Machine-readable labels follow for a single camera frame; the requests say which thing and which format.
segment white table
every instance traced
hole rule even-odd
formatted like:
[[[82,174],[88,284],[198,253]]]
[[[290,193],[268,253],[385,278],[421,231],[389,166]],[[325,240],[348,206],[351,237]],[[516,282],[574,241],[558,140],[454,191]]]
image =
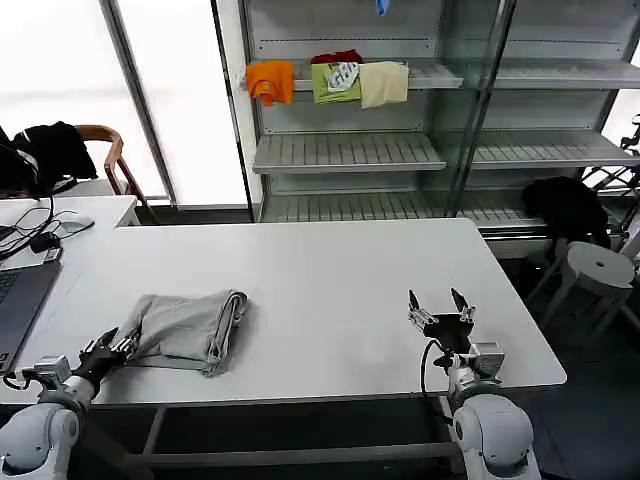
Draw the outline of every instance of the white table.
[[[63,210],[71,210],[78,214],[89,217],[95,221],[95,225],[73,237],[62,240],[64,248],[61,262],[62,269],[53,285],[49,297],[40,311],[38,318],[34,322],[33,329],[27,340],[27,346],[35,342],[40,335],[50,335],[47,326],[50,325],[53,314],[59,306],[64,303],[69,293],[82,280],[88,269],[94,263],[95,258],[102,255],[100,248],[103,245],[101,238],[109,236],[113,230],[119,226],[130,225],[137,222],[135,216],[136,198],[133,196],[108,196],[108,197],[54,197],[54,213]],[[13,225],[27,210],[34,207],[49,208],[49,200],[41,201],[29,199],[2,200],[0,201],[0,225]],[[36,210],[28,214],[24,221],[20,222],[22,227],[33,227],[46,220],[49,212],[47,210]],[[64,214],[60,218],[70,219],[71,214]],[[8,237],[2,243],[15,237]],[[18,254],[7,259],[0,265],[0,270],[6,270],[28,265],[39,265],[43,262],[46,253],[35,254],[29,247]],[[77,360],[77,353],[70,358]],[[24,365],[18,358],[16,366]],[[30,398],[20,403],[30,403],[35,399],[36,390],[32,392]]]
[[[92,218],[95,225],[81,234],[75,235],[63,241],[64,259],[74,261],[79,259],[80,253],[91,253],[96,239],[104,234],[109,234],[120,226],[130,225],[136,221],[136,198],[132,195],[107,196],[107,197],[54,197],[54,213],[63,210],[71,210],[78,214]],[[34,207],[49,208],[49,199],[40,201],[31,199],[0,200],[0,225],[13,225],[27,210]],[[46,220],[49,212],[37,210],[28,214],[20,222],[22,227],[35,227]],[[72,219],[72,214],[64,214],[61,219]],[[2,241],[6,243],[14,237]],[[34,254],[30,248],[24,249],[19,254],[11,257],[0,265],[1,270],[8,268],[38,265],[44,260],[45,253]]]
[[[236,288],[253,302],[229,372],[206,379],[129,367],[104,384],[98,404],[415,394],[425,339],[407,319],[409,288],[433,313],[453,311],[451,287],[477,306],[471,339],[497,341],[505,351],[504,387],[566,380],[470,220],[119,228],[96,239],[93,249],[100,255],[92,268],[64,302],[52,299],[59,307],[29,340],[21,364],[64,354],[74,366],[87,341],[121,325],[144,293],[198,296]],[[448,383],[431,365],[435,355],[427,388],[438,394]],[[3,403],[34,398],[35,392],[0,389]]]

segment white stool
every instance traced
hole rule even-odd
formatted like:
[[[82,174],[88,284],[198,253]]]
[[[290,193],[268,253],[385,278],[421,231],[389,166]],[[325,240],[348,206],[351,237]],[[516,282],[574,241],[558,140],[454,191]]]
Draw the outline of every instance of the white stool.
[[[527,297],[526,303],[531,301],[558,268],[562,268],[562,285],[540,320],[540,328],[548,326],[569,291],[578,286],[600,298],[591,315],[594,318],[602,316],[602,319],[591,334],[586,345],[589,347],[609,326],[629,298],[633,289],[630,283],[635,274],[633,264],[627,256],[606,248],[590,243],[573,242],[569,244],[566,254],[558,257],[545,272],[542,280]]]

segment laptop keyboard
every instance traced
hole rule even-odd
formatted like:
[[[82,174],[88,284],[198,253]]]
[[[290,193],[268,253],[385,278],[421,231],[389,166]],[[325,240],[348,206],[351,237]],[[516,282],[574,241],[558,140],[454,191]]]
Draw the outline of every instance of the laptop keyboard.
[[[2,273],[0,272],[0,303],[2,303],[7,296],[7,293],[11,290],[14,282],[18,278],[17,273]]]

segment shelf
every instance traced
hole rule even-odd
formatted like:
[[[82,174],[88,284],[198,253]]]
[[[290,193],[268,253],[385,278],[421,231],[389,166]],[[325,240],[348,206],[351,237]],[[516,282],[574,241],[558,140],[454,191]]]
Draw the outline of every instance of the shelf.
[[[253,171],[258,174],[441,170],[423,133],[263,135]]]
[[[274,195],[265,198],[260,221],[406,220],[438,216],[440,211],[430,208],[418,192]]]
[[[639,163],[638,157],[628,155],[599,133],[589,130],[496,130],[481,133],[471,168],[631,166]]]
[[[294,90],[312,91],[311,65],[308,60],[292,60],[294,63]],[[454,75],[443,64],[433,60],[417,60],[409,63],[409,90],[460,88],[462,77]]]
[[[468,190],[462,196],[457,216],[472,220],[479,228],[543,227],[541,218],[526,212],[521,195],[521,190]]]
[[[498,71],[495,88],[640,88],[640,69],[620,61],[505,59]]]

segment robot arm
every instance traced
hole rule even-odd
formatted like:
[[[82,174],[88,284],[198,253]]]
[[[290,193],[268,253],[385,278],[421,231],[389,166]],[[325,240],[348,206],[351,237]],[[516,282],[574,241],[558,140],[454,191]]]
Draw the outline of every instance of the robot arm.
[[[475,307],[451,291],[458,313],[432,315],[409,291],[409,319],[443,355],[434,364],[449,376],[454,440],[469,480],[540,480],[527,414],[500,392],[504,353],[497,343],[469,343]]]
[[[117,329],[111,330],[82,350],[80,367],[73,374],[65,357],[45,357],[33,368],[5,377],[12,388],[25,390],[36,380],[43,390],[38,404],[16,413],[0,429],[0,480],[67,478],[71,449],[100,383],[137,347],[139,332],[111,345],[116,333]],[[12,379],[25,384],[17,386]]]
[[[0,478],[66,479],[79,434],[78,416],[62,405],[42,403],[21,410],[0,430]]]
[[[470,480],[540,478],[531,421],[511,400],[491,394],[471,397],[455,411],[453,428]]]

